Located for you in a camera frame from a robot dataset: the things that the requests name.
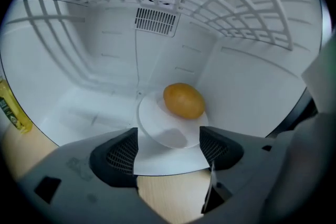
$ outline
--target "white plate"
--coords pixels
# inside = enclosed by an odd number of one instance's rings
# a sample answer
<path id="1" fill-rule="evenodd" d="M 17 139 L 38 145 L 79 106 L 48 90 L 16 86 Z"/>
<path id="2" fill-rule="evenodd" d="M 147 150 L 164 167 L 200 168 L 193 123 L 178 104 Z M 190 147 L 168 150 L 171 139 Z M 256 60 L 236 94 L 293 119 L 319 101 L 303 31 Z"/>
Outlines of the white plate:
<path id="1" fill-rule="evenodd" d="M 149 93 L 142 99 L 139 119 L 149 136 L 171 148 L 198 145 L 200 126 L 208 126 L 205 112 L 196 120 L 185 120 L 172 114 L 165 106 L 162 92 Z"/>

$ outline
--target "wooden table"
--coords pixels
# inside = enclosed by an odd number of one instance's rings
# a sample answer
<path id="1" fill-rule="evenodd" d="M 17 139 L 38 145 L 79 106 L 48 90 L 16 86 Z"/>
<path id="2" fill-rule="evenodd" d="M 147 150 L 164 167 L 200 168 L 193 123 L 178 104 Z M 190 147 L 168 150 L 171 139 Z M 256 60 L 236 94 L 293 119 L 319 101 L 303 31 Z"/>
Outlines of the wooden table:
<path id="1" fill-rule="evenodd" d="M 17 180 L 58 146 L 35 126 L 22 135 L 10 125 L 1 147 L 9 170 Z M 185 223 L 202 217 L 201 208 L 209 182 L 208 170 L 138 177 L 142 199 L 170 223 Z"/>

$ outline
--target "yellow bottle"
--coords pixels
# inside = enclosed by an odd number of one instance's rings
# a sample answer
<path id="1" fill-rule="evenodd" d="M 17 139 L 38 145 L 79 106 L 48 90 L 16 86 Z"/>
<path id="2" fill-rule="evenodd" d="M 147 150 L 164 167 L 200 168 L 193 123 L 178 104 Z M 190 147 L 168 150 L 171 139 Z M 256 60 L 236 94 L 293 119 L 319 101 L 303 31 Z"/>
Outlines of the yellow bottle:
<path id="1" fill-rule="evenodd" d="M 22 133 L 29 132 L 33 123 L 16 101 L 8 83 L 0 76 L 0 106 L 6 116 Z"/>

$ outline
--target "bottle label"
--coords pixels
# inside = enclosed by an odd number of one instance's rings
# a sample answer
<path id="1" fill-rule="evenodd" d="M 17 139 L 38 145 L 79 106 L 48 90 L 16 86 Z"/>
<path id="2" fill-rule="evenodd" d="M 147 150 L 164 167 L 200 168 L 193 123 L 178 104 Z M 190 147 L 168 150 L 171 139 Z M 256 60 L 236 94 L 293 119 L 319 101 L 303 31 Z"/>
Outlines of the bottle label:
<path id="1" fill-rule="evenodd" d="M 6 103 L 5 99 L 0 97 L 0 107 L 2 110 L 5 112 L 7 118 L 12 122 L 17 128 L 21 126 L 19 120 L 17 117 L 14 115 L 14 113 L 11 111 L 10 107 Z"/>

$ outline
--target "gray robot arm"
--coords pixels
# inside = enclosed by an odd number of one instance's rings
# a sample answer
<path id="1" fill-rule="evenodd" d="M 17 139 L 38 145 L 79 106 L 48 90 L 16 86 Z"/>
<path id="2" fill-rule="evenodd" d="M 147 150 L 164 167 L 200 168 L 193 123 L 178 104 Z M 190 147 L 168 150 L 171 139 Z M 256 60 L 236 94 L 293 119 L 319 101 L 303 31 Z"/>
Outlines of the gray robot arm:
<path id="1" fill-rule="evenodd" d="M 331 154 L 333 144 L 326 141 L 335 139 L 333 119 L 318 114 L 276 139 L 201 127 L 200 147 L 212 177 L 205 215 L 196 222 L 255 223 L 291 212 L 307 198 L 327 165 L 320 153 Z M 19 185 L 55 223 L 165 223 L 138 195 L 133 175 L 137 132 L 120 130 L 62 146 Z M 310 177 L 299 173 L 303 154 L 305 162 L 311 160 L 303 171 Z M 290 195 L 294 202 L 284 206 Z"/>

